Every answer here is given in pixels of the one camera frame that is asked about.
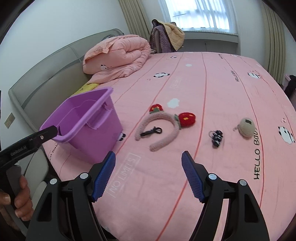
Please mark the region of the person's left hand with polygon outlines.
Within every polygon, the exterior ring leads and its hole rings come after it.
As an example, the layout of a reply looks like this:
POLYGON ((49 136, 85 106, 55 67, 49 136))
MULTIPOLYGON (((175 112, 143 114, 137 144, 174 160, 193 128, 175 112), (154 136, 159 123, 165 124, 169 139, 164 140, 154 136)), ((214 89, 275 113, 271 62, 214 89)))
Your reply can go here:
MULTIPOLYGON (((28 182, 23 175, 20 176, 20 188, 20 192, 14 200, 14 204, 16 207, 15 215, 22 221, 30 221, 33 216, 34 209, 32 200, 30 199, 30 189, 28 186, 28 182)), ((1 190, 1 215, 8 226, 19 231, 20 229, 15 224, 10 214, 8 214, 8 212, 4 208, 5 206, 8 206, 10 204, 11 197, 1 190)))

